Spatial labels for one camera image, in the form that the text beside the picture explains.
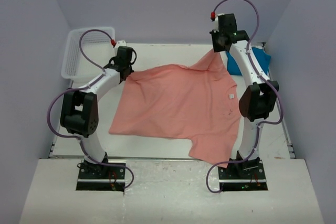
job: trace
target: light purple wall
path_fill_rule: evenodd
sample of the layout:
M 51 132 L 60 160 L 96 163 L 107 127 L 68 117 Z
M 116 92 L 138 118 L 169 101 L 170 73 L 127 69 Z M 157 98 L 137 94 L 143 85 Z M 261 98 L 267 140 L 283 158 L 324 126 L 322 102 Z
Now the light purple wall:
M 46 111 L 66 87 L 60 66 L 69 27 L 56 0 L 0 0 L 0 9 L 0 223 L 18 223 L 53 139 Z
M 336 0 L 292 0 L 267 42 L 294 149 L 324 220 L 336 219 Z
M 113 26 L 119 39 L 132 42 L 211 41 L 210 13 L 221 0 L 57 0 L 71 28 Z M 257 41 L 266 41 L 290 0 L 251 0 L 262 19 Z M 238 27 L 251 34 L 253 10 L 233 1 L 219 9 L 235 12 Z

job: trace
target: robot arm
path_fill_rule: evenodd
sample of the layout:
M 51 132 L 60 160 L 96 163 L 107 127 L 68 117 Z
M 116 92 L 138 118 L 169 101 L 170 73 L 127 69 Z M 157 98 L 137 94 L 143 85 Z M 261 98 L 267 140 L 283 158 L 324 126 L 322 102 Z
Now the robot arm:
M 131 60 L 134 52 L 131 47 L 118 47 L 117 55 L 104 66 L 103 76 L 99 75 L 80 87 L 79 89 L 83 88 L 82 91 L 77 90 L 64 95 L 60 123 L 69 133 L 81 137 L 87 155 L 96 161 L 107 162 L 107 155 L 96 133 L 99 123 L 98 102 L 110 89 L 133 72 L 132 64 L 135 61 Z M 85 161 L 94 164 L 88 156 L 85 156 Z
M 260 137 L 262 125 L 258 124 L 269 116 L 274 109 L 276 95 L 272 89 L 265 84 L 265 81 L 257 75 L 249 58 L 247 57 L 246 47 L 249 37 L 244 30 L 237 30 L 237 24 L 234 14 L 220 14 L 214 20 L 215 28 L 210 32 L 212 35 L 213 48 L 215 52 L 228 51 L 237 62 L 243 75 L 246 85 L 246 91 L 239 101 L 239 110 L 244 117 L 244 131 L 242 144 L 237 152 L 237 160 L 248 157 L 251 150 L 254 152 L 248 161 L 245 162 L 246 168 L 253 168 L 259 163 L 259 141 L 256 143 L 256 136 Z M 251 59 L 266 81 L 268 76 L 263 72 L 252 48 L 250 47 Z M 277 81 L 270 82 L 277 90 L 279 85 Z

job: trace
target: purple cable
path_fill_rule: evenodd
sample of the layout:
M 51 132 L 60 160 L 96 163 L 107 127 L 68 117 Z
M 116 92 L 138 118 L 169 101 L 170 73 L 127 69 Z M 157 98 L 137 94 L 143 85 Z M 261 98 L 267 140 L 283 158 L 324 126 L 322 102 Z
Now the purple cable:
M 105 31 L 103 31 L 103 30 L 99 30 L 99 29 L 91 29 L 91 30 L 87 30 L 87 31 L 84 32 L 84 33 L 80 36 L 80 38 L 79 38 L 79 50 L 80 50 L 80 52 L 82 53 L 82 55 L 84 56 L 84 58 L 87 59 L 90 63 L 92 63 L 93 65 L 95 65 L 96 67 L 100 68 L 100 69 L 103 71 L 103 73 L 102 73 L 102 74 L 101 74 L 95 81 L 93 81 L 93 82 L 91 83 L 91 86 L 95 85 L 98 81 L 100 81 L 101 78 L 103 78 L 103 77 L 105 76 L 105 72 L 106 72 L 105 69 L 104 69 L 102 66 L 100 66 L 100 65 L 98 65 L 97 63 L 95 63 L 95 62 L 93 62 L 92 60 L 90 60 L 90 59 L 86 56 L 86 54 L 84 53 L 84 51 L 83 51 L 83 48 L 82 48 L 82 40 L 83 40 L 83 37 L 84 37 L 85 34 L 87 34 L 87 33 L 89 33 L 89 32 L 92 32 L 92 31 L 99 31 L 99 32 L 101 32 L 101 33 L 103 33 L 103 34 L 106 34 L 106 35 L 110 38 L 110 40 L 112 40 L 111 36 L 110 36 L 107 32 L 105 32 Z M 134 181 L 134 173 L 133 173 L 133 171 L 132 171 L 131 169 L 129 169 L 129 168 L 128 168 L 127 166 L 125 166 L 125 165 L 107 164 L 107 163 L 102 163 L 102 162 L 99 162 L 99 161 L 93 159 L 92 157 L 89 156 L 89 154 L 88 154 L 87 151 L 85 150 L 84 145 L 83 145 L 83 142 L 81 141 L 81 137 L 79 137 L 79 136 L 74 136 L 74 135 L 63 135 L 63 134 L 60 134 L 60 133 L 58 133 L 58 132 L 54 129 L 53 125 L 51 124 L 51 120 L 50 120 L 51 110 L 52 110 L 53 106 L 55 105 L 55 103 L 57 102 L 57 100 L 58 100 L 62 95 L 66 94 L 66 93 L 68 93 L 68 92 L 72 92 L 72 91 L 81 91 L 81 90 L 86 90 L 86 89 L 89 89 L 89 87 L 86 86 L 86 87 L 83 87 L 83 88 L 67 89 L 67 90 L 63 91 L 61 94 L 59 94 L 58 96 L 56 96 L 56 97 L 51 101 L 51 103 L 50 103 L 50 105 L 49 105 L 49 108 L 48 108 L 48 111 L 47 111 L 47 124 L 48 124 L 48 127 L 49 127 L 49 129 L 50 129 L 56 136 L 64 137 L 64 138 L 75 138 L 75 139 L 79 140 L 79 141 L 80 141 L 80 148 L 82 149 L 84 155 L 87 156 L 87 158 L 90 159 L 92 162 L 94 162 L 94 163 L 96 163 L 96 164 L 98 164 L 98 165 L 109 166 L 109 167 L 118 167 L 118 168 L 125 168 L 125 169 L 127 169 L 127 170 L 131 173 L 131 175 L 132 175 L 132 180 L 131 180 L 131 182 L 130 182 L 127 186 L 124 187 L 124 189 L 126 189 L 126 188 L 130 187 L 130 186 L 132 185 L 133 181 Z
M 217 8 L 224 2 L 226 2 L 228 0 L 223 0 L 223 1 L 220 1 L 213 12 L 216 12 Z M 260 138 L 260 126 L 262 124 L 279 124 L 282 122 L 282 120 L 284 119 L 283 117 L 283 107 L 282 107 L 282 100 L 281 100 L 281 97 L 280 97 L 280 94 L 279 92 L 276 90 L 276 88 L 268 81 L 266 80 L 264 77 L 261 76 L 261 74 L 259 73 L 256 65 L 254 64 L 254 62 L 252 61 L 252 57 L 251 57 L 251 54 L 250 54 L 250 51 L 249 51 L 249 47 L 250 47 L 250 44 L 251 44 L 251 41 L 252 39 L 254 38 L 254 36 L 257 34 L 257 31 L 258 31 L 258 28 L 259 28 L 259 22 L 260 22 L 260 19 L 259 19 L 259 13 L 258 13 L 258 10 L 256 8 L 256 6 L 250 1 L 250 0 L 243 0 L 245 2 L 248 2 L 254 9 L 256 15 L 257 15 L 257 25 L 256 25 L 256 29 L 254 30 L 250 40 L 248 41 L 247 43 L 247 46 L 246 46 L 246 53 L 247 53 L 247 56 L 248 56 L 248 59 L 254 69 L 254 71 L 256 72 L 258 78 L 260 78 L 264 83 L 266 83 L 271 89 L 272 91 L 275 93 L 275 95 L 277 96 L 278 98 L 278 101 L 279 101 L 279 106 L 280 106 L 280 118 L 277 122 L 270 122 L 270 121 L 262 121 L 260 123 L 258 123 L 258 128 L 257 128 L 257 135 L 256 135 L 256 141 L 255 141 L 255 144 L 253 146 L 253 149 L 251 150 L 250 154 L 245 157 L 243 160 L 239 160 L 239 161 L 223 161 L 223 162 L 219 162 L 219 163 L 216 163 L 214 164 L 213 166 L 211 166 L 211 168 L 208 170 L 207 174 L 206 174 L 206 187 L 208 188 L 208 190 L 212 193 L 220 193 L 221 191 L 223 191 L 223 188 L 222 189 L 219 189 L 218 191 L 213 191 L 211 190 L 211 188 L 209 187 L 209 175 L 210 175 L 210 172 L 212 171 L 213 168 L 215 168 L 216 166 L 218 165 L 222 165 L 222 164 L 240 164 L 240 163 L 243 163 L 245 161 L 248 161 L 248 159 L 253 155 L 254 153 L 254 150 L 255 148 L 258 146 L 258 143 L 259 143 L 259 138 Z

